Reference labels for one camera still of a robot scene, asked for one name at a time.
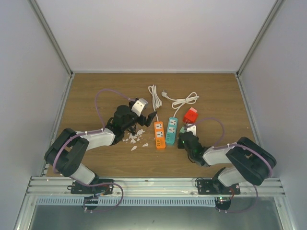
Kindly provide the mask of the orange power strip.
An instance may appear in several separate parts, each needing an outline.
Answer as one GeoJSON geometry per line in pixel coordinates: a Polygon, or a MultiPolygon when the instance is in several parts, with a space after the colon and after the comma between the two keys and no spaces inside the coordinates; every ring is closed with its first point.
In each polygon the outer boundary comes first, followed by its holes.
{"type": "Polygon", "coordinates": [[[164,125],[162,121],[154,122],[154,134],[155,134],[155,144],[158,150],[162,150],[166,148],[165,143],[165,132],[164,125]]]}

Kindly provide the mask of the teal power strip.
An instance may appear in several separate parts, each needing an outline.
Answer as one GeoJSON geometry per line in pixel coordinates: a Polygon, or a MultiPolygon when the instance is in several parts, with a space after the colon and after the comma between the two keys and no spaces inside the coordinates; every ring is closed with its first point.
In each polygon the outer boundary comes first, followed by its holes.
{"type": "Polygon", "coordinates": [[[168,120],[165,142],[168,145],[173,145],[176,140],[178,119],[170,117],[168,120]]]}

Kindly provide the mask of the red cube socket adapter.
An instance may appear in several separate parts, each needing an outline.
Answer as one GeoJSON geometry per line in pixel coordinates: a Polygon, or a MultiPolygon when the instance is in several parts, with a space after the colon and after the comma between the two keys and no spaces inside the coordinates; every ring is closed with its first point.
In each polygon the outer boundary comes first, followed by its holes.
{"type": "Polygon", "coordinates": [[[193,124],[198,118],[198,111],[191,107],[184,115],[183,122],[185,124],[193,124]]]}

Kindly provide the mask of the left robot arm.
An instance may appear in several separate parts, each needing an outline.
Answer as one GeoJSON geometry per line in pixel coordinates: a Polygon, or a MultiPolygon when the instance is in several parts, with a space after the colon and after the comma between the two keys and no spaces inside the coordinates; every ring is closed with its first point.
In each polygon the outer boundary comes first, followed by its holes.
{"type": "Polygon", "coordinates": [[[85,153],[101,146],[116,145],[124,138],[125,131],[135,134],[137,124],[149,127],[157,112],[145,117],[142,111],[143,108],[120,105],[105,128],[84,132],[64,129],[45,153],[45,161],[57,173],[82,184],[87,193],[95,193],[99,188],[98,176],[82,164],[85,153]]]}

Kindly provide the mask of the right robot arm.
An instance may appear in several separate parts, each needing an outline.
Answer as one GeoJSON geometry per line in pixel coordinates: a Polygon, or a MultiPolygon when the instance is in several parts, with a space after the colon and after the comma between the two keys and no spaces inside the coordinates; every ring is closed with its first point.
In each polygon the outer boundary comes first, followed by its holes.
{"type": "Polygon", "coordinates": [[[199,166],[210,167],[217,164],[232,164],[221,168],[211,179],[213,190],[225,193],[230,186],[249,182],[259,186],[272,176],[276,159],[251,141],[241,137],[237,142],[220,147],[204,147],[192,132],[179,134],[178,148],[187,152],[188,158],[199,166]]]}

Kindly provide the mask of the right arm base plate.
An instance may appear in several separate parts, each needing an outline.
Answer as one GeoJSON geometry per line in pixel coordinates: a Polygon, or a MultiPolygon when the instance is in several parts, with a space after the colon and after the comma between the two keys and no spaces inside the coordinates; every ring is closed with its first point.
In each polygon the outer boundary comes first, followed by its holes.
{"type": "Polygon", "coordinates": [[[239,184],[230,187],[215,188],[211,179],[196,178],[194,185],[199,195],[239,195],[241,194],[239,184]]]}

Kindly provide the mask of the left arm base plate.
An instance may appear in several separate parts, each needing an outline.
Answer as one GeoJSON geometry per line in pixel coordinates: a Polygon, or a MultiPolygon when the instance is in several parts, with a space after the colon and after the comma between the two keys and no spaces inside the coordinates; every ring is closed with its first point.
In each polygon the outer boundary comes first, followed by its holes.
{"type": "Polygon", "coordinates": [[[84,194],[84,195],[111,195],[113,193],[113,179],[98,179],[91,182],[91,184],[105,184],[101,186],[88,187],[81,185],[77,182],[72,182],[72,185],[67,186],[71,194],[84,194]]]}

